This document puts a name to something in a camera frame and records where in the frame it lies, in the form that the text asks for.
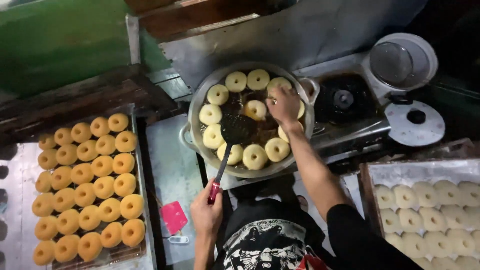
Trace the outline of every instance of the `aluminum pot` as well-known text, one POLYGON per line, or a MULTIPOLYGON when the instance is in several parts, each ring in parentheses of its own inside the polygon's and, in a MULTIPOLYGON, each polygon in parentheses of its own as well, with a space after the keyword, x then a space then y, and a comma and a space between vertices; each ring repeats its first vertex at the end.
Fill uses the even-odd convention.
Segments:
MULTIPOLYGON (((242 62, 237 63, 228 67, 224 67, 214 71, 208 77, 204 79, 204 81, 200 84, 197 91, 194 93, 192 97, 192 101, 190 103, 190 108, 188 110, 188 122, 185 126, 182 127, 180 130, 180 142, 192 149, 193 151, 199 153, 205 162, 212 165, 215 168, 220 167, 220 160, 216 155, 212 153, 211 149, 208 149, 203 144, 202 133, 200 131, 200 120, 198 115, 200 113, 200 109, 205 100, 205 95, 207 94, 208 90, 218 84, 222 79, 224 79, 228 74, 239 71, 239 70, 255 70, 255 69, 264 69, 268 72, 274 73, 277 76, 284 77, 292 82, 292 86, 297 90, 298 94, 300 95, 301 99, 305 103, 305 135, 308 139, 312 136, 313 126, 315 124, 315 115, 313 112, 313 104, 315 103, 315 99, 320 92, 320 86, 316 81, 311 78, 296 78, 290 72, 269 63, 264 62, 242 62), (300 82, 309 83, 313 87, 313 94, 308 97, 305 89, 301 86, 300 82), (192 142, 187 142, 185 139, 185 133, 190 132, 192 142)), ((293 154, 290 153, 285 159, 280 162, 271 162, 268 167, 265 167, 261 170, 248 170, 248 169, 241 169, 235 168, 233 166, 227 166, 225 168, 225 173, 231 174, 233 176, 241 177, 241 178, 255 178, 255 177, 265 177, 276 172, 279 172, 290 164, 295 161, 293 158, 293 154)))

